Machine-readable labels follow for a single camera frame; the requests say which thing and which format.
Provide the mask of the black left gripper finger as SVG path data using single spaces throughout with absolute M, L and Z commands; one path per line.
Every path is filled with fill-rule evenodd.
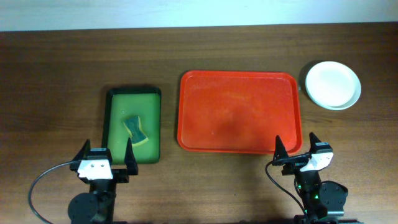
M 76 156 L 72 159 L 72 161 L 81 161 L 86 157 L 86 154 L 91 150 L 90 140 L 87 139 L 83 145 L 83 147 L 78 151 Z
M 136 162 L 136 158 L 133 153 L 131 138 L 127 139 L 124 163 L 126 165 L 127 173 L 129 175 L 137 175 L 138 174 L 139 169 L 138 169 L 138 165 Z

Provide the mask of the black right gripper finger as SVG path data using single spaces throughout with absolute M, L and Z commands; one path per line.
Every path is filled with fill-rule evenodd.
M 311 132 L 309 134 L 309 139 L 310 139 L 310 153 L 317 153 L 321 148 L 322 145 L 317 145 L 317 143 L 322 143 L 321 140 L 318 139 L 318 137 L 314 134 L 314 132 Z
M 287 162 L 289 155 L 285 150 L 285 146 L 279 135 L 275 137 L 275 151 L 273 155 L 272 165 L 273 166 L 282 166 Z

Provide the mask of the yellow green scrub sponge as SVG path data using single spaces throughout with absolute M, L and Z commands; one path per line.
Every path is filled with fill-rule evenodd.
M 123 121 L 123 125 L 129 133 L 133 147 L 143 145 L 149 140 L 142 129 L 140 116 L 131 116 L 130 118 L 125 119 Z

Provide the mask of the white plate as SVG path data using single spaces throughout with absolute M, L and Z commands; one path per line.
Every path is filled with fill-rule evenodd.
M 361 83 L 352 69 L 332 61 L 314 65 L 305 77 L 305 89 L 310 99 L 328 110 L 345 110 L 361 95 Z

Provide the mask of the light blue plate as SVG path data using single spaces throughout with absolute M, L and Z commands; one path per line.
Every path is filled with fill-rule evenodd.
M 308 79 L 305 82 L 310 99 L 328 110 L 345 110 L 353 106 L 361 96 L 359 79 Z

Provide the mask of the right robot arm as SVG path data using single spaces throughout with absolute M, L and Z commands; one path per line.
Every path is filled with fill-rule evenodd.
M 302 215 L 294 216 L 294 223 L 359 223 L 355 219 L 343 219 L 348 189 L 337 182 L 322 181 L 319 172 L 328 167 L 334 156 L 327 142 L 322 142 L 314 133 L 309 134 L 308 152 L 289 156 L 279 136 L 275 137 L 273 159 L 266 165 L 265 172 L 271 182 L 298 203 Z M 281 166 L 282 175 L 294 176 L 297 197 L 281 187 L 270 175 L 268 167 Z

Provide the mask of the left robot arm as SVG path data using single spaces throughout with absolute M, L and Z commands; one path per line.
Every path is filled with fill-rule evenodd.
M 86 141 L 72 159 L 70 170 L 88 184 L 90 189 L 75 196 L 68 206 L 68 216 L 72 223 L 112 223 L 116 201 L 116 187 L 126 184 L 131 176 L 139 172 L 134 157 L 131 139 L 127 139 L 124 169 L 111 167 L 113 158 L 108 148 L 92 148 Z

